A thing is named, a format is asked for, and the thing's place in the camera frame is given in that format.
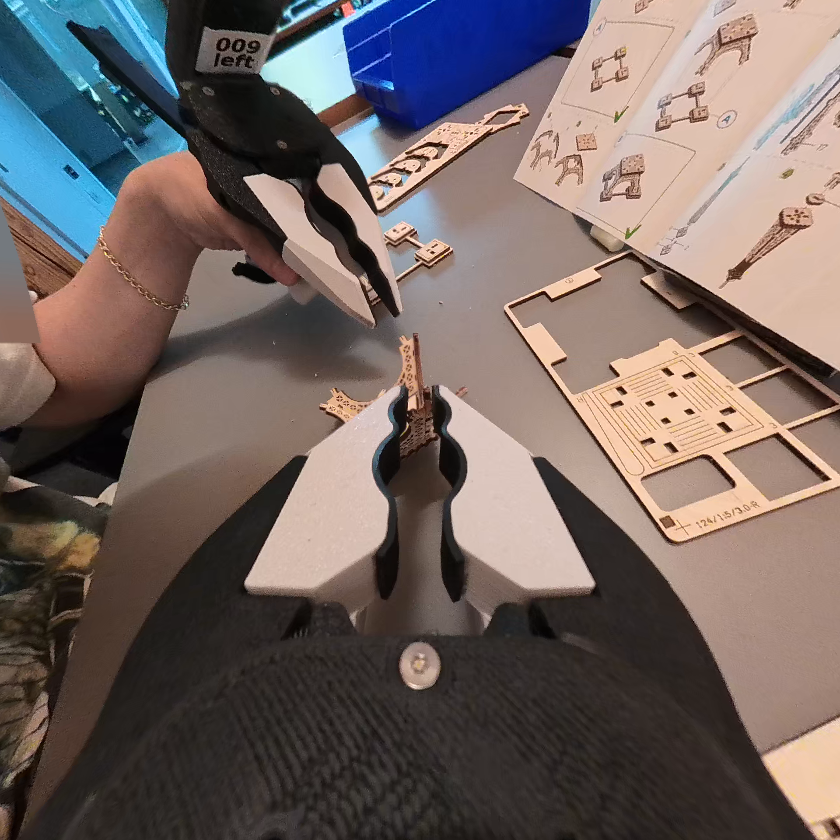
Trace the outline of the small wooden square frame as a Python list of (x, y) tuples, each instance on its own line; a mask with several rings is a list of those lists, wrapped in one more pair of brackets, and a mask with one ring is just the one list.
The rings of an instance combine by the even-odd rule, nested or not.
[(405, 271), (395, 277), (396, 282), (400, 282), (412, 274), (415, 270), (420, 268), (431, 269), (447, 257), (454, 254), (454, 250), (450, 245), (435, 238), (427, 244), (421, 243), (417, 239), (417, 230), (414, 226), (401, 222), (395, 226), (384, 231), (384, 240), (386, 244), (392, 248), (397, 248), (401, 245), (411, 245), (414, 247), (414, 262)]

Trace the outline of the large wooden cutout sheet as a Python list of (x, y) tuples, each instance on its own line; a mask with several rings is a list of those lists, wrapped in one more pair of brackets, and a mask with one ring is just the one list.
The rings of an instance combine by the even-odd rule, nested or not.
[[(602, 279), (606, 267), (628, 259), (645, 267), (642, 285), (673, 309), (684, 310), (699, 302), (696, 296), (670, 285), (665, 273), (655, 269), (652, 262), (625, 250), (510, 301), (504, 312), (663, 536), (672, 543), (683, 543), (837, 490), (838, 471), (795, 432), (837, 415), (838, 396), (761, 338), (738, 329), (734, 318), (715, 306), (709, 306), (710, 311), (731, 327), (729, 332), (688, 348), (675, 339), (662, 340), (632, 358), (611, 362), (614, 376), (609, 381), (572, 392), (556, 371), (567, 360), (566, 352), (541, 322), (526, 327), (514, 310), (534, 299), (556, 302), (590, 287)], [(769, 356), (775, 366), (735, 382), (706, 359), (711, 351), (739, 340)], [(752, 385), (782, 374), (791, 374), (824, 396), (827, 406), (781, 421), (747, 394)], [(766, 497), (733, 464), (730, 455), (769, 440), (800, 460), (815, 475), (815, 483), (774, 499)], [(708, 462), (718, 470), (728, 488), (685, 506), (665, 509), (644, 487), (646, 479), (695, 461)]]

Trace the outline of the wooden arch part sheet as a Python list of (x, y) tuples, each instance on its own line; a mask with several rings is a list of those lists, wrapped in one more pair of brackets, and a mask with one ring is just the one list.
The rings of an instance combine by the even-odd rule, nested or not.
[(441, 123), (368, 178), (375, 211), (387, 213), (478, 143), (519, 125), (529, 114), (524, 103), (508, 104), (477, 122)]

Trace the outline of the blue plastic bin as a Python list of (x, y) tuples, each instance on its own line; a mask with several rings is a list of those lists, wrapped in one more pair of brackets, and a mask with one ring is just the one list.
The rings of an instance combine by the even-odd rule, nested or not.
[(581, 37), (590, 1), (386, 1), (350, 17), (356, 93), (419, 130)]

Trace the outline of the assembly diagram instruction sheet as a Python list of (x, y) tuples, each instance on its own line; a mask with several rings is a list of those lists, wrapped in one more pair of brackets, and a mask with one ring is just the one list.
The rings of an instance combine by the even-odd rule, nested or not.
[(601, 2), (516, 180), (838, 369), (839, 2)]

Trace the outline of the person's left forearm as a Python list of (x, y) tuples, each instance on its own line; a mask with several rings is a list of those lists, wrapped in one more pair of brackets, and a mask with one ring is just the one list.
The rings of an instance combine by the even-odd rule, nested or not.
[(134, 283), (102, 230), (76, 277), (35, 303), (39, 341), (2, 343), (2, 430), (104, 417), (142, 389), (159, 359), (186, 294), (165, 304)]

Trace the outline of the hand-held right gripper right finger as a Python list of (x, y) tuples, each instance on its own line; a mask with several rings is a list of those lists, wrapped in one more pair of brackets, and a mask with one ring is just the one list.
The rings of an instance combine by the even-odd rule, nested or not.
[(444, 385), (435, 387), (444, 501), (441, 572), (484, 627), (498, 607), (590, 595), (595, 580), (534, 456)]

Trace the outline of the person's patterned clothing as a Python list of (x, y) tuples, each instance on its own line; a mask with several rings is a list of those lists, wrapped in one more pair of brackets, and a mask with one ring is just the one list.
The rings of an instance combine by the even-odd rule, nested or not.
[(38, 768), (117, 489), (75, 497), (2, 462), (2, 809), (22, 813)]

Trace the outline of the person's left hand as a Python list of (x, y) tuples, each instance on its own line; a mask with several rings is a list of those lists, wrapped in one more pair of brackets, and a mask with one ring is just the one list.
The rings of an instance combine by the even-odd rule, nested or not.
[(205, 250), (241, 252), (269, 281), (285, 287), (299, 281), (264, 233), (218, 204), (202, 166), (188, 152), (144, 164), (128, 176), (101, 240), (121, 271), (168, 305), (182, 303)]

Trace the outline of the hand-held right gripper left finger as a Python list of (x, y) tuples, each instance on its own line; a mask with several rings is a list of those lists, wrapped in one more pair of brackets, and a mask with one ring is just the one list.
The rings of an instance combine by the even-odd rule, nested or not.
[(351, 615), (391, 596), (399, 541), (389, 483), (406, 415), (407, 389), (396, 385), (310, 449), (245, 578), (249, 594), (336, 602)]

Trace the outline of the grey desk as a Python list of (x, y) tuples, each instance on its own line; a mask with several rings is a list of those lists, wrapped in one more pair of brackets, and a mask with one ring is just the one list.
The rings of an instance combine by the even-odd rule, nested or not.
[(428, 382), (467, 386), (472, 406), (550, 460), (656, 563), (760, 751), (838, 716), (838, 492), (669, 543), (503, 311), (603, 259), (571, 215), (513, 180), (567, 65), (546, 59), (454, 112), (467, 122), (523, 102), (531, 118), (382, 219), (407, 221), (455, 251), (401, 283), (400, 318), (368, 330), (323, 300), (300, 307), (233, 278), (231, 255), (201, 258), (192, 305), (143, 393), (28, 817), (83, 748), (137, 629), (182, 564), (329, 434), (319, 404), (332, 386), (368, 398), (394, 383), (404, 333), (419, 334)]

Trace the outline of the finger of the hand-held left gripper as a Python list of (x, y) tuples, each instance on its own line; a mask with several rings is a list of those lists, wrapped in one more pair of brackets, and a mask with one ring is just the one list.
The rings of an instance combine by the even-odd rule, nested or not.
[(375, 317), (361, 280), (312, 225), (299, 190), (268, 174), (247, 175), (244, 182), (285, 235), (281, 255), (286, 264), (343, 312), (373, 328)]
[(373, 291), (393, 317), (403, 312), (400, 292), (371, 194), (361, 190), (340, 163), (322, 164), (309, 191), (316, 214), (343, 242), (343, 251), (364, 271)]

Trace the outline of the wooden tower model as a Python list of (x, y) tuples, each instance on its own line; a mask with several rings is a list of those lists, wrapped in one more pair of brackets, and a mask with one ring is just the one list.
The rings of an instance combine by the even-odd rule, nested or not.
[[(401, 459), (405, 460), (435, 441), (432, 393), (424, 383), (421, 347), (417, 333), (412, 338), (403, 335), (400, 343), (402, 370), (395, 385), (404, 385), (408, 392), (406, 425), (400, 437)], [(348, 423), (361, 414), (373, 401), (358, 401), (344, 391), (332, 388), (330, 399), (319, 409)]]

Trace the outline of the white paper sheet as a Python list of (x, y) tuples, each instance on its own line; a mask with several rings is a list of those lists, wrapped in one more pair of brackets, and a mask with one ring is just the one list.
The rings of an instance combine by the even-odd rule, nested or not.
[(813, 836), (838, 839), (838, 721), (765, 753), (763, 762)]

